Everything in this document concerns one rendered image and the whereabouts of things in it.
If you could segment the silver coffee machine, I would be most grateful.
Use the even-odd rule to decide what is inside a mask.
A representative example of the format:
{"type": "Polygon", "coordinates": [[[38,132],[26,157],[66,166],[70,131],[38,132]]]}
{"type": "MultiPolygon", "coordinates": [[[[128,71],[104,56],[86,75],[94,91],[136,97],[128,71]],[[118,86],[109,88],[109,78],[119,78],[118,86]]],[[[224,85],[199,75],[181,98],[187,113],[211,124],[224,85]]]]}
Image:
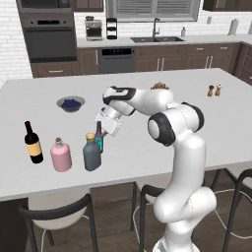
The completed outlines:
{"type": "Polygon", "coordinates": [[[93,16],[86,16],[86,38],[87,41],[102,40],[102,21],[93,16]]]}

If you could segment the brown food bowl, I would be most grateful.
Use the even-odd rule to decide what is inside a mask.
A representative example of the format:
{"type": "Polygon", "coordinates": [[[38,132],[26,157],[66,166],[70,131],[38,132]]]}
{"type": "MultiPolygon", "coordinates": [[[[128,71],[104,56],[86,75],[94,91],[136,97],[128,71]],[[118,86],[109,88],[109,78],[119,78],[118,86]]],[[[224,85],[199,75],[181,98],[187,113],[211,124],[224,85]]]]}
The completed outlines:
{"type": "Polygon", "coordinates": [[[151,90],[156,90],[156,89],[169,90],[169,87],[165,83],[158,82],[158,83],[155,83],[151,87],[151,90]]]}

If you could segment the black wall oven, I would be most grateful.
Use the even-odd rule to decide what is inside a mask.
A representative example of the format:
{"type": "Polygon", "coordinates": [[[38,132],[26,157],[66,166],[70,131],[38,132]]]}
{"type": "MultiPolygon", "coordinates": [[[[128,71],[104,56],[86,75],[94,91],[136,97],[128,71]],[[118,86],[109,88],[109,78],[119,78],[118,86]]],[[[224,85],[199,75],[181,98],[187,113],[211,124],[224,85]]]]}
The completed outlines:
{"type": "Polygon", "coordinates": [[[21,18],[31,63],[76,61],[76,35],[71,15],[21,18]]]}

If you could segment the dark sink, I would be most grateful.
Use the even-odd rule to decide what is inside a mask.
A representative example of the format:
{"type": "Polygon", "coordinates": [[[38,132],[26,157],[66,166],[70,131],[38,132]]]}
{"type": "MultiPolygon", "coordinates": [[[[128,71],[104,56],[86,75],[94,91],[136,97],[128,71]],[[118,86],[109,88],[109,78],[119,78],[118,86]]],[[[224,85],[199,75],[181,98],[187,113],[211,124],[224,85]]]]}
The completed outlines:
{"type": "Polygon", "coordinates": [[[130,37],[135,43],[144,42],[178,42],[184,41],[177,36],[162,36],[162,37],[130,37]]]}

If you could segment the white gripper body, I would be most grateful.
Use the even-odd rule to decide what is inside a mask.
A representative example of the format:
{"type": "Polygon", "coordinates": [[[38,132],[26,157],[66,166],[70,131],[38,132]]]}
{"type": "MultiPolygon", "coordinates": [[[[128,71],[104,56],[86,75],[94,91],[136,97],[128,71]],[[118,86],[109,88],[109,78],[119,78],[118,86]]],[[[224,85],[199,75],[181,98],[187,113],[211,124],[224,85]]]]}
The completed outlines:
{"type": "Polygon", "coordinates": [[[118,118],[111,118],[106,114],[104,114],[103,112],[100,112],[95,117],[94,121],[95,122],[100,121],[101,128],[111,136],[115,136],[121,127],[121,122],[118,118]]]}

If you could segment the brown base cupboards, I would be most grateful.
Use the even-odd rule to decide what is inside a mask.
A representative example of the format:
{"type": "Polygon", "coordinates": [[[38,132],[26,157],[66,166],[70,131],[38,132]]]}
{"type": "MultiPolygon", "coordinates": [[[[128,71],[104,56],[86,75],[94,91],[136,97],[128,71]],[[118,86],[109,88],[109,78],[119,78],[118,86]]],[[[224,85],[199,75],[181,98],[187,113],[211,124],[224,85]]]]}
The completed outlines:
{"type": "MultiPolygon", "coordinates": [[[[252,86],[252,44],[243,42],[143,45],[133,47],[134,71],[221,68],[252,86]]],[[[79,48],[73,62],[31,63],[34,78],[96,75],[100,48],[79,48]]]]}

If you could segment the black microwave oven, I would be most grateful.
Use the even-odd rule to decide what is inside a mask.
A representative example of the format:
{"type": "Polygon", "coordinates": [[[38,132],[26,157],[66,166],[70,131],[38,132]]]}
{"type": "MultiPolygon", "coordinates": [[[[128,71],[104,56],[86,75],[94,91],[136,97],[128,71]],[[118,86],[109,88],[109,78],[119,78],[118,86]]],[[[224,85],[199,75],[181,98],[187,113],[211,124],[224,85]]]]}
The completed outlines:
{"type": "Polygon", "coordinates": [[[21,13],[70,13],[70,0],[17,0],[21,13]]]}

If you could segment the pink bottle with cork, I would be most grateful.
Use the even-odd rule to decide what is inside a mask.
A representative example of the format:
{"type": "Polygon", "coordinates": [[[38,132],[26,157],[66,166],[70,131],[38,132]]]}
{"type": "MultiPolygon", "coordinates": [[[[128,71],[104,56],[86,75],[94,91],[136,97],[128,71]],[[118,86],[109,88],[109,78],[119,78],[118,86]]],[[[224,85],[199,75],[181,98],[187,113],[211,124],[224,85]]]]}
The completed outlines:
{"type": "Polygon", "coordinates": [[[72,167],[70,147],[60,138],[55,139],[55,144],[50,150],[53,167],[58,172],[65,172],[72,167]]]}

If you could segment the brown wall cupboard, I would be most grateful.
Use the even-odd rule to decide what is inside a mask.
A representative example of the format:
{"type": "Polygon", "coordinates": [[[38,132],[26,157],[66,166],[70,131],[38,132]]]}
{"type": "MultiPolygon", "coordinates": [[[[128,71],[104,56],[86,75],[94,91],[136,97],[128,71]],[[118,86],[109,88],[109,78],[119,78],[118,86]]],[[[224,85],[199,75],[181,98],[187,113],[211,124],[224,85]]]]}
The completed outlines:
{"type": "Polygon", "coordinates": [[[71,0],[74,12],[102,12],[103,0],[71,0]]]}
{"type": "Polygon", "coordinates": [[[252,0],[204,0],[203,9],[212,12],[252,12],[252,0]]]}

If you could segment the teal bottle dark neck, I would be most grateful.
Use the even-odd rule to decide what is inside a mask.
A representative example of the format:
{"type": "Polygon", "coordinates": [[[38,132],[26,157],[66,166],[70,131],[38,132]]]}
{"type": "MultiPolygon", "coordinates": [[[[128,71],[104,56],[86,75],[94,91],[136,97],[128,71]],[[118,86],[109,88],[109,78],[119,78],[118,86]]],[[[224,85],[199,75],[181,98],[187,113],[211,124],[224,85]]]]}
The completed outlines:
{"type": "Polygon", "coordinates": [[[100,151],[103,152],[103,134],[101,132],[100,121],[97,121],[96,123],[96,132],[94,134],[94,140],[98,143],[100,151]]]}

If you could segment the dark tap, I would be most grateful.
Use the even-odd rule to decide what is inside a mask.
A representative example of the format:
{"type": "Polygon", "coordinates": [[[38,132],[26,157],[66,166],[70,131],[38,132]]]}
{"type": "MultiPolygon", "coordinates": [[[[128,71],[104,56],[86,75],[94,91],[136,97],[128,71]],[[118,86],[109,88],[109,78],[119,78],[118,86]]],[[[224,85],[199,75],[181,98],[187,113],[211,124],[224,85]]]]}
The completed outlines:
{"type": "Polygon", "coordinates": [[[153,26],[153,38],[156,37],[157,34],[159,34],[159,29],[157,29],[157,22],[160,21],[160,18],[154,19],[154,26],[153,26]]]}

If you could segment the grey bowl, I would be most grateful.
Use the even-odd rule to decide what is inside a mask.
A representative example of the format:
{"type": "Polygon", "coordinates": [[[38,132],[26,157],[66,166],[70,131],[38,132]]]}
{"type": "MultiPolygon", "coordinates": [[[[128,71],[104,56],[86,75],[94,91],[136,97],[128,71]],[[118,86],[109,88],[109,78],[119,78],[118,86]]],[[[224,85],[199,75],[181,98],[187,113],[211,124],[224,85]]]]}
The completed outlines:
{"type": "MultiPolygon", "coordinates": [[[[82,97],[80,97],[80,96],[65,96],[65,97],[62,97],[62,98],[60,98],[60,99],[58,99],[57,100],[57,102],[56,102],[56,104],[60,107],[60,108],[62,108],[61,107],[61,105],[62,105],[62,103],[63,103],[63,101],[65,100],[65,99],[75,99],[75,100],[77,100],[78,102],[80,102],[82,105],[84,105],[85,104],[85,100],[82,98],[82,97]]],[[[66,112],[76,112],[76,111],[78,111],[80,108],[81,108],[81,106],[80,107],[78,107],[78,108],[75,108],[75,109],[65,109],[65,108],[62,108],[64,111],[66,111],[66,112]]]]}

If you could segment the blueberries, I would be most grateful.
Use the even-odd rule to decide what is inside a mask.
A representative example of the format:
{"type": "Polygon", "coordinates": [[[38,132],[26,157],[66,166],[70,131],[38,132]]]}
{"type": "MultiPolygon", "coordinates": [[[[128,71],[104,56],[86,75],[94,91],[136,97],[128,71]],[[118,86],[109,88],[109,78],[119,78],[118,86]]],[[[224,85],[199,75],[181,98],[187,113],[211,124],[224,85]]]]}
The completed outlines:
{"type": "Polygon", "coordinates": [[[65,109],[75,109],[80,107],[82,104],[75,99],[65,99],[61,105],[65,109]]]}

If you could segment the dark wine bottle yellow label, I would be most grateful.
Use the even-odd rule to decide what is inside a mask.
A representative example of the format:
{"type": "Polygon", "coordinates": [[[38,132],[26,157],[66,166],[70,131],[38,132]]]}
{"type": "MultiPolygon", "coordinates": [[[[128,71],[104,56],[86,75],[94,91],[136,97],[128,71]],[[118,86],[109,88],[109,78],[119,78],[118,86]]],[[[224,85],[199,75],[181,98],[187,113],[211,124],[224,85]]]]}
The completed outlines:
{"type": "Polygon", "coordinates": [[[43,162],[43,154],[42,154],[39,137],[32,130],[32,126],[29,121],[25,122],[25,126],[27,129],[27,134],[25,136],[25,143],[27,145],[31,161],[33,163],[41,163],[43,162]]]}

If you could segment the grey bottle yellow cap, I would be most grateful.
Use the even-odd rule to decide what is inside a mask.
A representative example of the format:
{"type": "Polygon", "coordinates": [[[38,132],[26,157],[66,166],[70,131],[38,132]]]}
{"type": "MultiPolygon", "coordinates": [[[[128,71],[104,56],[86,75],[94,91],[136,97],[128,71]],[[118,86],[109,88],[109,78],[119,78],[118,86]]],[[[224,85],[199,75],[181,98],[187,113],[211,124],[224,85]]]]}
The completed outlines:
{"type": "Polygon", "coordinates": [[[83,148],[84,164],[87,171],[94,171],[101,165],[99,144],[95,141],[95,134],[86,135],[87,143],[83,148]]]}

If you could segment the grey dishwasher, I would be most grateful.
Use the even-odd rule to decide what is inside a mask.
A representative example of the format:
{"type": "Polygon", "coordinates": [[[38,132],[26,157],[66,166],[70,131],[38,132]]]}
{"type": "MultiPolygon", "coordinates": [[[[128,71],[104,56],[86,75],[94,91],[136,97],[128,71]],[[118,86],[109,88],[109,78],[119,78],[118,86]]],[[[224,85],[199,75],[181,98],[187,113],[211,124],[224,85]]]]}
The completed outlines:
{"type": "Polygon", "coordinates": [[[134,71],[133,47],[105,47],[97,52],[101,74],[131,73],[134,71]]]}

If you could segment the white paper towel roll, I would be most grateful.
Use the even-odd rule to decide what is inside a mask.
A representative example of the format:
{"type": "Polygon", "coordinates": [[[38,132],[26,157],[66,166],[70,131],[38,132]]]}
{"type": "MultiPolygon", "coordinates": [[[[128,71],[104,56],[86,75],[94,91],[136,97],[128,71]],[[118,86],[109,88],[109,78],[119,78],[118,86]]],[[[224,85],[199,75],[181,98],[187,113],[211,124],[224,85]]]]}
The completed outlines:
{"type": "Polygon", "coordinates": [[[236,35],[237,27],[238,27],[238,20],[233,19],[230,23],[228,35],[236,35]]]}

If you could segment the black tiered stand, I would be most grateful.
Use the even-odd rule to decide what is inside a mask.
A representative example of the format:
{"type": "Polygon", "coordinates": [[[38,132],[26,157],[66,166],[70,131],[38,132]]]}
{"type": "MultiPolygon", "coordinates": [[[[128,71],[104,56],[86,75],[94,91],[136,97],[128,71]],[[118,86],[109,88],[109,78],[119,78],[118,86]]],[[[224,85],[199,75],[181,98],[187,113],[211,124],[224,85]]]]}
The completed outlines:
{"type": "Polygon", "coordinates": [[[116,18],[106,19],[106,38],[107,39],[117,38],[117,19],[116,18]]]}

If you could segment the grey window blinds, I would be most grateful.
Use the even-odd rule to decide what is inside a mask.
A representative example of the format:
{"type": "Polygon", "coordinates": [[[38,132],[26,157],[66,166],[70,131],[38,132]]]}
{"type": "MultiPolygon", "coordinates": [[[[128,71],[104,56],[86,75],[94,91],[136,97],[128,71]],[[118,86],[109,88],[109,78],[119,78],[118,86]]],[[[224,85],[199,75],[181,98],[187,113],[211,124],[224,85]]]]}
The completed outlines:
{"type": "Polygon", "coordinates": [[[106,17],[118,23],[196,22],[201,0],[105,0],[106,17]]]}

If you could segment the dark wood island base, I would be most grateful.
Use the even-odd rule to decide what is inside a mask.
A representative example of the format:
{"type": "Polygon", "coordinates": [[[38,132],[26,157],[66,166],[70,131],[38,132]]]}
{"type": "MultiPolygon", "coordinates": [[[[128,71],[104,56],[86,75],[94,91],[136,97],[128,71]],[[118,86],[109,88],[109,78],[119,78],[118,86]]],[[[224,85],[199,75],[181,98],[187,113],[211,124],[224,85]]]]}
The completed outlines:
{"type": "Polygon", "coordinates": [[[28,231],[19,206],[28,199],[0,202],[0,252],[26,252],[28,231]]]}

